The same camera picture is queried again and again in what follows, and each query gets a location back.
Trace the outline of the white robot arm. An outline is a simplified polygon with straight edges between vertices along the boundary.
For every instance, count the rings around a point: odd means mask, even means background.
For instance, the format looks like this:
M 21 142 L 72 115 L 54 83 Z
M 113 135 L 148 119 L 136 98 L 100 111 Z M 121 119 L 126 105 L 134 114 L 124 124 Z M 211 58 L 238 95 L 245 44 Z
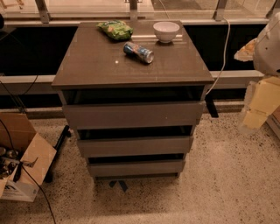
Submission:
M 280 106 L 280 12 L 234 58 L 242 62 L 252 60 L 254 69 L 263 74 L 258 82 L 248 84 L 238 125 L 241 133 L 252 134 Z

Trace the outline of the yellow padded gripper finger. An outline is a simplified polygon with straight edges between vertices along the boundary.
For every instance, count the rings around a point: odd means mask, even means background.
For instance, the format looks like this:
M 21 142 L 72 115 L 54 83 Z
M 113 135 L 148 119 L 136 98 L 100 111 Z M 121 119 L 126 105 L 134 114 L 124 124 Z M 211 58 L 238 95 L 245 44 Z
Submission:
M 280 78 L 251 81 L 246 89 L 238 130 L 245 135 L 258 131 L 280 106 Z

